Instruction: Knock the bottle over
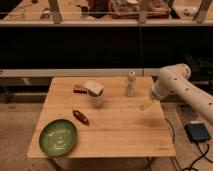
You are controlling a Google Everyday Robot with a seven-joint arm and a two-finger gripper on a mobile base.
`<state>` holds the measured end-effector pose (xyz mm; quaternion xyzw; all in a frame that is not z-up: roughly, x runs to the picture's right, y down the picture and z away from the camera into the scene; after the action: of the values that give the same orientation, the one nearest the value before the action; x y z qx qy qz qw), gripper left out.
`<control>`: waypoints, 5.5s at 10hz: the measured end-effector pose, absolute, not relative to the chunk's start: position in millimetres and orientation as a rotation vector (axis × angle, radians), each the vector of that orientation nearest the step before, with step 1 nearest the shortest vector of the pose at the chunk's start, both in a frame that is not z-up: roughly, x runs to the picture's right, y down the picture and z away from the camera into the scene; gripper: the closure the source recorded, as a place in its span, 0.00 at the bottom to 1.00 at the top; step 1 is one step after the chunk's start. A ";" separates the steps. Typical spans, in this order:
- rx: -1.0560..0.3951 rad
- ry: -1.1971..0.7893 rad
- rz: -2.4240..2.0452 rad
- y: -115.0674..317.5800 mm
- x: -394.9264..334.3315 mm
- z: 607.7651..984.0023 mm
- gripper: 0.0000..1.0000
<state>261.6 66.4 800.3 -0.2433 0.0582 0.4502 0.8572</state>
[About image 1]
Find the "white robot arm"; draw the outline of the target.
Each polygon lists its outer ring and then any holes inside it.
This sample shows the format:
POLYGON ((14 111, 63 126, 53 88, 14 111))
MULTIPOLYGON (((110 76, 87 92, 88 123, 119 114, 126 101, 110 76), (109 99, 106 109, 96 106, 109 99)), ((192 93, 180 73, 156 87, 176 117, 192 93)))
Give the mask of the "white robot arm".
POLYGON ((162 67, 150 88, 150 96, 162 100, 169 94, 176 94, 213 125, 213 96, 190 83, 190 76, 191 69, 186 64, 162 67))

